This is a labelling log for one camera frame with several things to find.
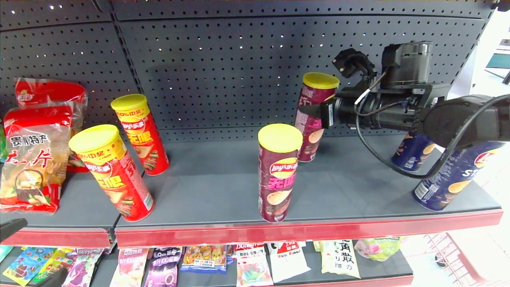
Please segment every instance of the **yellow lid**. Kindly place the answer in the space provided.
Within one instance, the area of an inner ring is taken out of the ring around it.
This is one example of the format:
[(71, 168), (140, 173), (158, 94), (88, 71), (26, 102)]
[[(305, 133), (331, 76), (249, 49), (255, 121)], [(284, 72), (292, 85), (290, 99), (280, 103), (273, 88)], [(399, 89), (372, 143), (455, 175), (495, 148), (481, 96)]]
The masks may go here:
[(340, 80), (324, 73), (306, 73), (303, 76), (303, 83), (310, 88), (329, 90), (338, 88)]
[(112, 109), (116, 111), (129, 111), (147, 104), (147, 98), (140, 93), (123, 95), (112, 101)]
[(76, 153), (86, 153), (100, 149), (113, 142), (119, 136), (114, 125), (99, 125), (83, 130), (69, 141), (69, 147)]
[(272, 124), (260, 129), (259, 143), (269, 151), (289, 153), (301, 147), (303, 135), (291, 125)]

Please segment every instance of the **red chip canister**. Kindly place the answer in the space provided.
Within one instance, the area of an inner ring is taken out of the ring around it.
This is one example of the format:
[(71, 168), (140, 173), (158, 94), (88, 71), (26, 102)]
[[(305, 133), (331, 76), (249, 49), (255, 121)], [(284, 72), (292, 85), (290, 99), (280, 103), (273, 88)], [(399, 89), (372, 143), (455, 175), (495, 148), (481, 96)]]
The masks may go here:
[(158, 175), (165, 172), (170, 166), (170, 161), (147, 104), (147, 98), (139, 93), (128, 94), (113, 100), (111, 105), (135, 148), (145, 173)]
[(144, 219), (152, 212), (154, 200), (117, 127), (100, 125), (83, 130), (71, 138), (69, 147), (83, 161), (126, 221)]
[[(328, 74), (305, 74), (298, 107), (318, 105), (332, 98), (339, 85), (340, 80)], [(294, 126), (303, 134), (303, 145), (298, 155), (299, 161), (312, 161), (324, 132), (320, 118), (302, 113), (298, 109)]]
[(286, 124), (259, 131), (259, 213), (265, 221), (287, 217), (303, 135)]

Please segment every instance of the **candy bag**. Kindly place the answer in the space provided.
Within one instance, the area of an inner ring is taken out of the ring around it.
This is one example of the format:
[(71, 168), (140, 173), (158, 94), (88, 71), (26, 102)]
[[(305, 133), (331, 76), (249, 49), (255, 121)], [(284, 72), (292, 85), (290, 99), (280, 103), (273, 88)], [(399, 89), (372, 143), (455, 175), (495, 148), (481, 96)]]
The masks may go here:
[(405, 236), (360, 239), (354, 249), (364, 258), (386, 261), (400, 250), (405, 239)]
[(298, 242), (271, 243), (268, 249), (274, 283), (311, 270)]
[(54, 213), (66, 176), (72, 106), (15, 108), (5, 116), (6, 163), (0, 184), (0, 211)]
[(236, 287), (272, 286), (264, 244), (237, 244)]
[[(77, 83), (49, 79), (17, 78), (15, 80), (16, 101), (20, 108), (51, 103), (71, 103), (71, 137), (80, 132), (87, 109), (88, 97), (85, 88)], [(70, 172), (88, 172), (85, 164), (70, 152), (67, 170)]]
[(102, 252), (103, 250), (99, 248), (76, 249), (76, 260), (62, 287), (89, 287), (96, 263), (99, 261)]
[(361, 279), (351, 240), (321, 242), (322, 273), (344, 274)]
[(28, 247), (3, 272), (3, 275), (21, 286), (26, 286), (54, 252), (55, 248)]
[(74, 262), (75, 255), (72, 253), (72, 248), (59, 248), (51, 258), (43, 265), (39, 273), (34, 277), (32, 283), (39, 283), (46, 279), (49, 275), (57, 272), (61, 268), (66, 268), (69, 271)]
[(0, 163), (4, 163), (7, 159), (7, 147), (6, 147), (6, 138), (4, 125), (2, 124), (2, 119), (0, 118)]
[(147, 248), (120, 249), (119, 264), (110, 287), (140, 287), (148, 252)]
[(181, 271), (226, 274), (225, 245), (189, 246), (184, 254)]
[(0, 262), (2, 262), (5, 257), (7, 257), (7, 254), (11, 252), (12, 248), (12, 246), (0, 245)]
[(175, 287), (177, 263), (181, 259), (182, 250), (182, 247), (155, 248), (145, 287)]

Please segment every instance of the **chip canister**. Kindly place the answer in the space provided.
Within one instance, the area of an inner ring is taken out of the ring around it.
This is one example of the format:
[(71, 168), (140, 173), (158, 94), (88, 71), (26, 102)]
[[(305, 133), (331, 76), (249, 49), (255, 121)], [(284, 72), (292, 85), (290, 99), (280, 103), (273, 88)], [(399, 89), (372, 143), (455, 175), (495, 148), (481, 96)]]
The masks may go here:
[(436, 175), (418, 184), (413, 196), (427, 209), (443, 210), (504, 144), (486, 142), (469, 149), (455, 150)]
[(259, 131), (259, 213), (267, 222), (287, 217), (303, 136), (293, 126), (267, 125)]
[(69, 147), (126, 221), (142, 220), (154, 210), (154, 200), (116, 126), (99, 125), (83, 130), (71, 138)]
[(417, 171), (436, 145), (426, 135), (408, 133), (400, 143), (391, 161), (399, 168)]
[[(299, 95), (299, 106), (318, 105), (335, 96), (340, 80), (323, 73), (307, 73)], [(297, 110), (294, 126), (303, 134), (303, 145), (298, 155), (299, 161), (312, 161), (319, 147), (324, 129), (321, 119)]]
[(112, 108), (147, 175), (158, 175), (170, 166), (147, 98), (139, 93), (127, 94), (112, 101)]

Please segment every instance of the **clear plastic packaging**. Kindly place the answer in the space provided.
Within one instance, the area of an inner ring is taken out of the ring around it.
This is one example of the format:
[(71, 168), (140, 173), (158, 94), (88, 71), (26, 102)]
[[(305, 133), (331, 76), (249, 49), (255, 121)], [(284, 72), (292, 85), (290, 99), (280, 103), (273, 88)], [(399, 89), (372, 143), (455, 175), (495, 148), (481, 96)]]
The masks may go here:
[(226, 274), (225, 245), (189, 246), (186, 248), (182, 272)]
[(54, 213), (66, 177), (72, 105), (12, 109), (5, 116), (8, 156), (0, 211)]
[(236, 287), (273, 286), (264, 244), (237, 244)]
[[(88, 103), (87, 91), (83, 86), (59, 80), (30, 78), (17, 78), (15, 84), (16, 101), (20, 108), (71, 103), (71, 137), (82, 130)], [(88, 172), (83, 162), (73, 152), (69, 153), (67, 170), (70, 172)]]

